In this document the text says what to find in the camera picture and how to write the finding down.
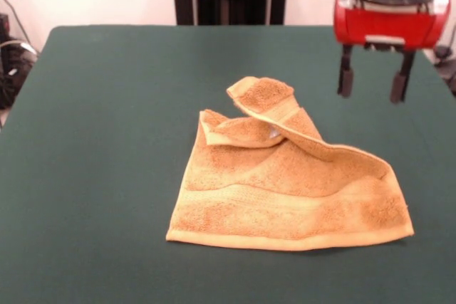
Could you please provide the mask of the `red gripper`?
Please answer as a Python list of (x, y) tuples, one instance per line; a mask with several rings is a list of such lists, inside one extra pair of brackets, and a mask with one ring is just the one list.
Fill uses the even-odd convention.
[[(353, 46), (383, 44), (410, 50), (432, 48), (439, 41), (450, 15), (451, 0), (390, 6), (364, 0), (335, 0), (333, 28), (342, 43), (337, 93), (349, 98), (353, 87)], [(390, 92), (394, 104), (405, 101), (415, 51), (403, 51), (400, 70)]]

